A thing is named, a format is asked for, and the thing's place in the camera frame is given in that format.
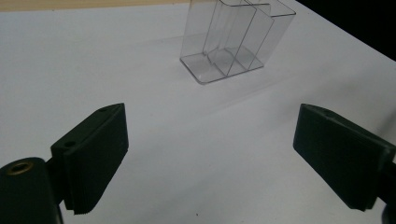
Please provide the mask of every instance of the clear plastic container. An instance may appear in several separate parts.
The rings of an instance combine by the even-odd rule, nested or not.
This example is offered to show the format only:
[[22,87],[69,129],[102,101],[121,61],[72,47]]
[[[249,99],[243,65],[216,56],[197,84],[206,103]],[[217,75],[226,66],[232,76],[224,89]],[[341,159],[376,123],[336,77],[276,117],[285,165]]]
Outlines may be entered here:
[[180,60],[201,84],[261,68],[294,16],[277,0],[191,0]]

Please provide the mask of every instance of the white surface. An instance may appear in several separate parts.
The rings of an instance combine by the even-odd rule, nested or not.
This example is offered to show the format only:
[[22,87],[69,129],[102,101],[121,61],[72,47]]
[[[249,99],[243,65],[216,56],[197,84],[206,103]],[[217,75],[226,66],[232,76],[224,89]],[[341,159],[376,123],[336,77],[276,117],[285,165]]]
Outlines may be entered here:
[[301,103],[396,143],[396,63],[289,0],[266,67],[206,86],[178,60],[188,5],[0,13],[0,164],[126,104],[130,150],[65,223],[380,223],[349,210],[292,148]]

